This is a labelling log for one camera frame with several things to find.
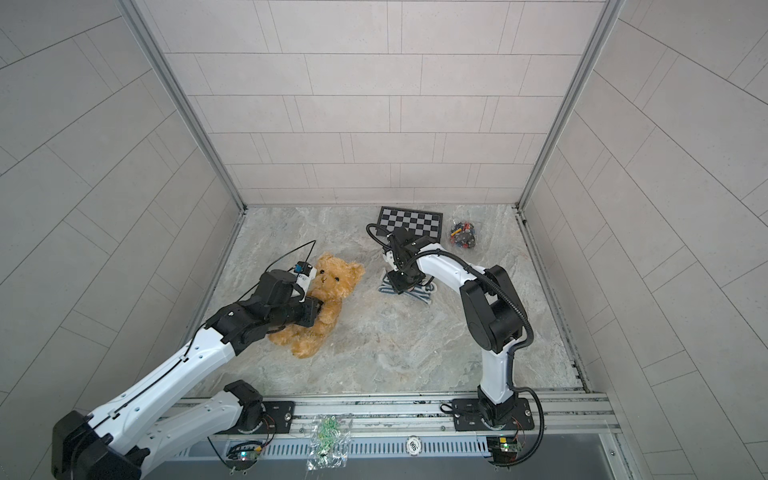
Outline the blue white striped sweater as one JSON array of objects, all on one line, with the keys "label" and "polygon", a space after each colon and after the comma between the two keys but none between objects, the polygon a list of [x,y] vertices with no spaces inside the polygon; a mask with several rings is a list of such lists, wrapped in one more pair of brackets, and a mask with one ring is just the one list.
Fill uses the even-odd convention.
[{"label": "blue white striped sweater", "polygon": [[[415,287],[402,292],[402,295],[409,296],[423,302],[426,305],[430,305],[432,303],[432,295],[436,290],[437,286],[431,282],[426,285],[416,285]],[[398,292],[394,289],[387,276],[382,278],[381,284],[378,287],[378,291],[387,295],[398,295]]]}]

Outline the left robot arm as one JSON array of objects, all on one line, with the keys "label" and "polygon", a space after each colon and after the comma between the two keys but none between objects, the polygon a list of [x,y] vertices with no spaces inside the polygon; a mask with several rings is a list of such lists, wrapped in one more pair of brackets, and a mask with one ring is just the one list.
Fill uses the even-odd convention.
[{"label": "left robot arm", "polygon": [[219,309],[189,342],[136,384],[87,415],[72,411],[62,417],[52,431],[52,475],[142,479],[205,437],[269,427],[262,395],[243,380],[180,414],[165,414],[251,344],[287,326],[312,326],[322,305],[308,294],[315,276],[307,262],[263,273],[248,299]]}]

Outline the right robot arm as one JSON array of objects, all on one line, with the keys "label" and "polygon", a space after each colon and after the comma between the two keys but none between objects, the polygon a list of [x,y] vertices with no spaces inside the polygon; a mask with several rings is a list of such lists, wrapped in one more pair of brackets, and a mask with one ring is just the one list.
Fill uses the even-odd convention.
[{"label": "right robot arm", "polygon": [[514,354],[533,342],[533,329],[506,270],[472,265],[439,243],[397,227],[381,242],[392,267],[387,278],[398,294],[434,279],[460,296],[467,329],[481,349],[477,409],[492,429],[531,430],[528,400],[513,379]]}]

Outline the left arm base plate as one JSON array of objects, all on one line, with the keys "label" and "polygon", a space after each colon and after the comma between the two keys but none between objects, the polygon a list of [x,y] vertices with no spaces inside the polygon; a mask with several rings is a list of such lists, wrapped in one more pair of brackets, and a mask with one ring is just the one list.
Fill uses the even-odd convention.
[{"label": "left arm base plate", "polygon": [[232,427],[216,435],[288,434],[295,408],[293,401],[265,401],[259,407],[244,408]]}]

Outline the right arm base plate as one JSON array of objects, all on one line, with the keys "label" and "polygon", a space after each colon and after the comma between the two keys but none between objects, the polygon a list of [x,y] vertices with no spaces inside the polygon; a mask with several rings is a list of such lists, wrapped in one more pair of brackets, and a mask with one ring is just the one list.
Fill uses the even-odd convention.
[{"label": "right arm base plate", "polygon": [[456,398],[441,405],[457,432],[530,431],[535,429],[532,409],[527,399],[511,397],[496,405],[486,399]]}]

